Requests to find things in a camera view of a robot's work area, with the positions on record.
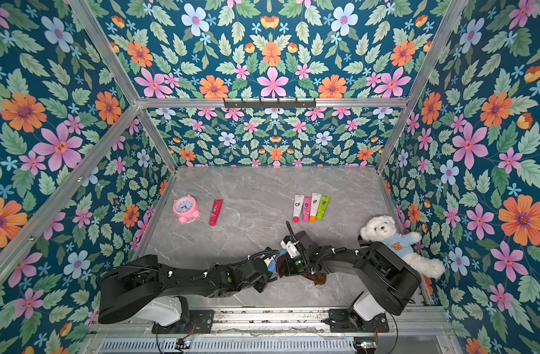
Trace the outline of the blue toothpaste tube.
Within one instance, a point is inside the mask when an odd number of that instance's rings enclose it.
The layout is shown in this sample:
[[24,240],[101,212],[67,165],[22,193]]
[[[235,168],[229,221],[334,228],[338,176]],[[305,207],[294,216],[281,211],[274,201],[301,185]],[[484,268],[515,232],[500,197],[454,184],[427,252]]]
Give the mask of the blue toothpaste tube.
[[272,255],[269,258],[270,263],[268,264],[268,272],[270,273],[278,272],[277,261],[282,255],[283,255],[282,253],[278,253],[278,254]]

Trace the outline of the brown cloth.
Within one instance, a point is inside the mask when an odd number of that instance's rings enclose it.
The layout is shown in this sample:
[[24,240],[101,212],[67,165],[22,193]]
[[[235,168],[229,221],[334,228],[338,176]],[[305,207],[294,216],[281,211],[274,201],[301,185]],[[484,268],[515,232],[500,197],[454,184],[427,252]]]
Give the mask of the brown cloth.
[[327,282],[327,274],[324,272],[304,271],[300,276],[312,281],[315,286],[322,286]]

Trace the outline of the magenta toothpaste tube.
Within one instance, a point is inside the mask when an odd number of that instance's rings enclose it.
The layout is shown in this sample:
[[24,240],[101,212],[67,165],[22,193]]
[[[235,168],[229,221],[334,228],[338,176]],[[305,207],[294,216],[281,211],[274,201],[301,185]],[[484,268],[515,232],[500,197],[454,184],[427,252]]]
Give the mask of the magenta toothpaste tube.
[[215,199],[212,205],[212,210],[209,217],[209,225],[214,227],[217,225],[218,218],[221,214],[221,209],[223,206],[223,199]]

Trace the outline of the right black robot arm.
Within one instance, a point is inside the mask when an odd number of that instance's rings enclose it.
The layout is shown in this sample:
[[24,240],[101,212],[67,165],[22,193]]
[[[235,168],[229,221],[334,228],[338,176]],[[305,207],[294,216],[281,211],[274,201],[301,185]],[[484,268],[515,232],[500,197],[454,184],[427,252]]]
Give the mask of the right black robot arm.
[[352,274],[365,287],[349,308],[325,320],[331,328],[361,332],[385,319],[399,316],[413,301],[422,280],[417,271],[379,241],[359,249],[320,246],[304,231],[286,236],[276,258],[279,277],[302,276],[315,284],[333,273]]

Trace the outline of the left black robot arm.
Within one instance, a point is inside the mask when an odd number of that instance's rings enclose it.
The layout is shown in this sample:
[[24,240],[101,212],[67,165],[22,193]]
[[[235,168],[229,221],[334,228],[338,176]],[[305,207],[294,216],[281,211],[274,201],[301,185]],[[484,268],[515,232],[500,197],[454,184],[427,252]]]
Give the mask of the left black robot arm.
[[230,297],[254,288],[263,292],[271,282],[267,260],[278,252],[265,250],[231,264],[215,263],[207,270],[174,268],[146,255],[105,274],[100,291],[100,324],[125,321],[164,296]]

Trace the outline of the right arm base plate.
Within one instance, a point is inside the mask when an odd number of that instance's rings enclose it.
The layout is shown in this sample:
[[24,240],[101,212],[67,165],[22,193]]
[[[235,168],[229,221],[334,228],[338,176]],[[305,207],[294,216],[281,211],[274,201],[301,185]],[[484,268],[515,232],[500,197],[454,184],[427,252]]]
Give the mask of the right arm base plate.
[[346,308],[330,309],[322,322],[333,333],[389,333],[389,323],[385,314],[379,314],[367,321],[356,312]]

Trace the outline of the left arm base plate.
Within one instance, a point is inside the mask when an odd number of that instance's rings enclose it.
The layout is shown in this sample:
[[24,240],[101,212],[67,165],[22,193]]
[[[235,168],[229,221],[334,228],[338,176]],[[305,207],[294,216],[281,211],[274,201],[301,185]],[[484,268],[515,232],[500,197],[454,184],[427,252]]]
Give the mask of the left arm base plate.
[[152,333],[182,335],[211,333],[214,316],[215,311],[213,310],[192,310],[188,314],[184,314],[180,320],[167,327],[155,324]]

